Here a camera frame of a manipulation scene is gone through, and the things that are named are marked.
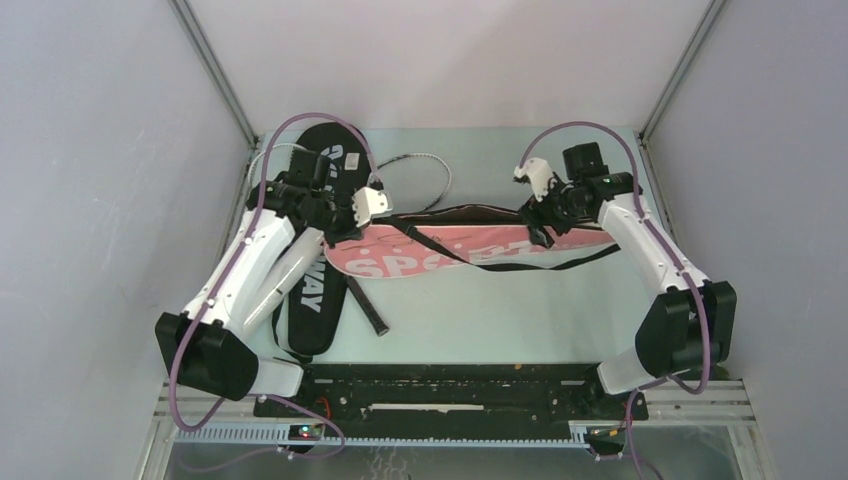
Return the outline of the white shuttlecock tube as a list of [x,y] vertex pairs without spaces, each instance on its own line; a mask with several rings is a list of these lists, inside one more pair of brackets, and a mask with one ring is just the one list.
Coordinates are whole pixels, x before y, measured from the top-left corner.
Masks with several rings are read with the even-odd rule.
[[272,265],[249,303],[244,333],[251,337],[306,274],[323,251],[324,234],[307,228]]

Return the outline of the pink sport racket bag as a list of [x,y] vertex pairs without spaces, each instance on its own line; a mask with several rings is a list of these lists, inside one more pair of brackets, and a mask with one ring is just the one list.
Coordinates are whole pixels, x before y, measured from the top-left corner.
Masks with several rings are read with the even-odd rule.
[[516,211],[469,204],[376,219],[361,238],[326,246],[324,256],[352,277],[399,279],[459,265],[490,272],[563,271],[620,250],[594,224],[583,223],[564,234],[545,225],[542,238],[552,243],[534,243]]

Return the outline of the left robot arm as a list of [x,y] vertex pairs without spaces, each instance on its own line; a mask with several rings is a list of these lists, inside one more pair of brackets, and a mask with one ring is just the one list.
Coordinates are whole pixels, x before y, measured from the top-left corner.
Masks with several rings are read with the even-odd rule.
[[200,291],[177,314],[155,325],[161,355],[174,387],[226,400],[277,396],[292,416],[316,403],[304,367],[262,355],[250,340],[321,256],[326,238],[361,223],[355,195],[368,164],[358,143],[292,144],[289,164],[268,178],[268,162],[254,164],[236,235]]

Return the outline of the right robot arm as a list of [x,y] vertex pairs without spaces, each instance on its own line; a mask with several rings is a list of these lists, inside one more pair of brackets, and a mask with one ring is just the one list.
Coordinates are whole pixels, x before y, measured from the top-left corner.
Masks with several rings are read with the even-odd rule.
[[566,176],[549,163],[524,157],[514,179],[532,189],[526,205],[533,226],[547,224],[559,235],[582,220],[610,235],[639,273],[653,302],[631,349],[601,362],[594,383],[581,392],[585,411],[606,418],[622,395],[669,375],[708,373],[727,359],[737,294],[695,267],[650,212],[636,173],[610,172],[596,143],[564,150]]

